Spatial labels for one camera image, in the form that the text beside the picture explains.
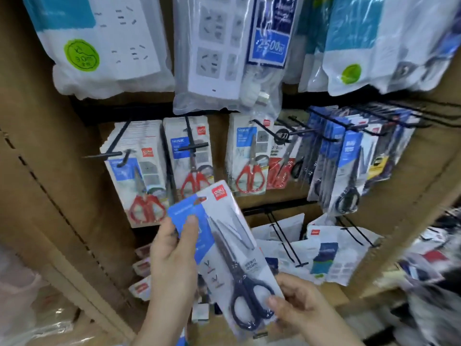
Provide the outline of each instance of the green sticker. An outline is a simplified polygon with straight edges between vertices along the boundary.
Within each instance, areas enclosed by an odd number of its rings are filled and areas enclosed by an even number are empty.
[[[358,64],[351,64],[343,71],[341,80],[346,84],[352,84],[359,81],[360,75],[362,74],[362,67]]]
[[[82,39],[74,39],[64,46],[67,60],[77,69],[94,71],[99,66],[99,54],[95,48]]]

